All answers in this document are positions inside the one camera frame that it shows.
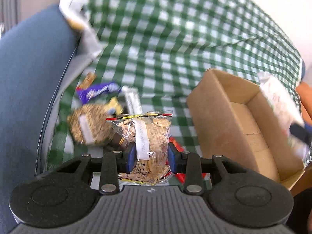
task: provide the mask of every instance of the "green checkered tablecloth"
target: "green checkered tablecloth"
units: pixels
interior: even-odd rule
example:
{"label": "green checkered tablecloth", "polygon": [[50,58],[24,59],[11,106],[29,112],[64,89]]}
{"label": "green checkered tablecloth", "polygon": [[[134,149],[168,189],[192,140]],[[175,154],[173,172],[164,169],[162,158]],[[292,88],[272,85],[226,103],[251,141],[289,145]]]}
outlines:
{"label": "green checkered tablecloth", "polygon": [[[143,111],[173,110],[171,135],[201,154],[186,97],[214,67],[258,83],[274,74],[297,106],[302,59],[280,27],[251,0],[85,0],[103,53],[63,93],[47,168],[94,149],[75,145],[66,118],[80,105],[75,88],[95,83],[138,88]],[[104,101],[101,96],[96,101]]]}

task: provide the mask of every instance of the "red package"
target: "red package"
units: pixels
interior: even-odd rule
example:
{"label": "red package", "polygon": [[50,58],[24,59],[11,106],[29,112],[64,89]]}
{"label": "red package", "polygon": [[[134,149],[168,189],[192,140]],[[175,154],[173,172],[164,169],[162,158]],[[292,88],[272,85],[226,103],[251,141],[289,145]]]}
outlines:
{"label": "red package", "polygon": [[[183,151],[184,151],[184,149],[182,148],[182,146],[181,146],[181,145],[176,141],[176,139],[174,139],[172,136],[170,136],[169,142],[174,144],[174,146],[177,148],[177,151],[178,151],[178,152],[183,152]],[[175,176],[177,177],[177,179],[178,179],[182,184],[184,184],[184,181],[185,181],[185,174],[184,174],[184,173],[177,173]],[[205,178],[205,176],[206,176],[206,173],[203,173],[203,174],[202,174],[202,178]]]}

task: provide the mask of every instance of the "metal screw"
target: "metal screw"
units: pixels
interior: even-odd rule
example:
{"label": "metal screw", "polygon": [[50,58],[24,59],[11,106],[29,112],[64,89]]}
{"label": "metal screw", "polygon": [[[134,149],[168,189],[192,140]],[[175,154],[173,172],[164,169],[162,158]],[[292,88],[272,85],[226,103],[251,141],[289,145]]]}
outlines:
{"label": "metal screw", "polygon": [[122,152],[120,150],[114,150],[113,153],[115,154],[117,159],[122,157]]}
{"label": "metal screw", "polygon": [[101,186],[103,192],[113,192],[116,190],[116,186],[113,184],[105,184]]}
{"label": "metal screw", "polygon": [[186,187],[186,190],[191,193],[198,193],[202,190],[202,187],[199,185],[189,185]]}
{"label": "metal screw", "polygon": [[189,151],[183,151],[182,152],[182,159],[187,159],[188,158],[188,154],[190,154]]}

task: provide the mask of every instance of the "snack bag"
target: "snack bag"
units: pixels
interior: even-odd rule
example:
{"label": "snack bag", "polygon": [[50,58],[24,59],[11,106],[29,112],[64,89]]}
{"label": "snack bag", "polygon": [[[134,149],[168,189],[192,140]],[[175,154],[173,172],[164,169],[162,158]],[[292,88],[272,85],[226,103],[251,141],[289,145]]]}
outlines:
{"label": "snack bag", "polygon": [[82,102],[82,104],[87,104],[91,99],[103,94],[103,93],[115,93],[120,92],[121,88],[118,84],[114,82],[110,83],[100,83],[89,86],[87,89],[78,89],[76,90],[78,94],[78,98]]}
{"label": "snack bag", "polygon": [[166,165],[172,111],[148,112],[132,116],[110,116],[108,121],[128,142],[135,142],[138,162],[132,173],[119,179],[137,185],[166,182],[171,174]]}
{"label": "snack bag", "polygon": [[258,78],[260,81],[260,90],[271,105],[280,127],[288,136],[288,143],[295,149],[297,155],[300,156],[306,164],[309,151],[308,145],[293,136],[289,131],[292,123],[297,123],[302,127],[305,126],[294,101],[281,82],[269,72],[258,73]]}
{"label": "snack bag", "polygon": [[87,104],[73,111],[67,122],[71,135],[77,144],[106,145],[115,131],[108,117],[105,105]]}
{"label": "snack bag", "polygon": [[86,90],[88,89],[93,81],[96,79],[96,74],[93,74],[91,72],[89,72],[87,74],[87,76],[85,77],[85,79],[82,81],[82,83],[80,83],[77,87],[76,90]]}

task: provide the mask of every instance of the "clear plastic bag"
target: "clear plastic bag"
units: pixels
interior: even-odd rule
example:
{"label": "clear plastic bag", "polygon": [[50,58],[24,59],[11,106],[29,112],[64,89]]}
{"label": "clear plastic bag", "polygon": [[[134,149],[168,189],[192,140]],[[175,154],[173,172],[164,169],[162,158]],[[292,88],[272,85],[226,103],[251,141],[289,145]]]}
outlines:
{"label": "clear plastic bag", "polygon": [[273,112],[279,121],[280,127],[288,136],[289,145],[305,163],[309,147],[293,136],[289,131],[292,123],[297,123],[302,127],[305,126],[299,110],[286,88],[277,78],[269,72],[258,73],[258,78],[260,81],[260,90],[271,105]]}
{"label": "clear plastic bag", "polygon": [[77,144],[106,145],[115,131],[108,117],[105,105],[87,104],[75,109],[67,122],[71,135]]}
{"label": "clear plastic bag", "polygon": [[110,116],[114,129],[128,142],[135,142],[137,164],[132,173],[120,173],[125,183],[155,185],[168,180],[166,165],[172,111],[148,112],[133,116]]}

